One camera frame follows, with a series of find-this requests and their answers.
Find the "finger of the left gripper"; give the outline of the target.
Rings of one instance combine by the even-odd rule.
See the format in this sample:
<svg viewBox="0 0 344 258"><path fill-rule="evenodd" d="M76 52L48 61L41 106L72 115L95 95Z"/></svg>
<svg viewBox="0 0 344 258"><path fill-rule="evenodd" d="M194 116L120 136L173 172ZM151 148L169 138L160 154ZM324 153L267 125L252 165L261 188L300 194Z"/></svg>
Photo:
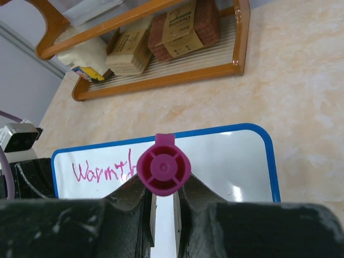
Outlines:
<svg viewBox="0 0 344 258"><path fill-rule="evenodd" d="M56 198L50 158L13 163L16 199Z"/></svg>

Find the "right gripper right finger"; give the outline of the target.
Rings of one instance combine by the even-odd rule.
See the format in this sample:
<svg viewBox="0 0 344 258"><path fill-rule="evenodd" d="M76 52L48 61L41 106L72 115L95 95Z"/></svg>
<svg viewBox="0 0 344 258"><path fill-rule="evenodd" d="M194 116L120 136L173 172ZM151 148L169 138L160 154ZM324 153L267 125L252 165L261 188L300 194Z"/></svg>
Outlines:
<svg viewBox="0 0 344 258"><path fill-rule="evenodd" d="M343 257L343 229L322 205L229 202L194 176L173 198L178 257Z"/></svg>

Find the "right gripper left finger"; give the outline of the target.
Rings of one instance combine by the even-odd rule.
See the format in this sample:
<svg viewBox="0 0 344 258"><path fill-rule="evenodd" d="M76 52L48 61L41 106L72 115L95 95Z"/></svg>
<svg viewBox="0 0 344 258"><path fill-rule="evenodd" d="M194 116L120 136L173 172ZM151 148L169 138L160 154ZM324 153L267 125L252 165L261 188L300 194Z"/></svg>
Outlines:
<svg viewBox="0 0 344 258"><path fill-rule="evenodd" d="M101 199L1 200L1 257L149 257L155 204L138 177Z"/></svg>

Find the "white marker pink cap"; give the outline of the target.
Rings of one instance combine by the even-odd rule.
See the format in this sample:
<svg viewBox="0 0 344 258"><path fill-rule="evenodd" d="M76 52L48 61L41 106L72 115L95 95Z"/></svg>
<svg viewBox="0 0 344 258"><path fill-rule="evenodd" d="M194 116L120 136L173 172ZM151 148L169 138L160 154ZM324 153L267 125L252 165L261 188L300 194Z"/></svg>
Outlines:
<svg viewBox="0 0 344 258"><path fill-rule="evenodd" d="M191 163L175 145L174 134L157 134L154 145L139 157L137 174L150 192L169 196L188 181Z"/></svg>

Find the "blue framed whiteboard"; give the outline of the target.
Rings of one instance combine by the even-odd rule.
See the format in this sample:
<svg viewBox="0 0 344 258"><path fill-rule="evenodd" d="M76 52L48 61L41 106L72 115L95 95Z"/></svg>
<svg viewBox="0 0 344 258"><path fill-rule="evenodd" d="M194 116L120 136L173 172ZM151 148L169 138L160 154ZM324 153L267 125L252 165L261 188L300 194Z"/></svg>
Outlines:
<svg viewBox="0 0 344 258"><path fill-rule="evenodd" d="M221 198L235 203L281 200L273 143L263 128L238 124L174 135L175 145L191 163L191 176ZM108 196L130 179L139 178L138 159L154 143L155 136L151 136L55 151L52 171L56 195L61 199ZM149 257L178 257L174 194L153 195L155 234Z"/></svg>

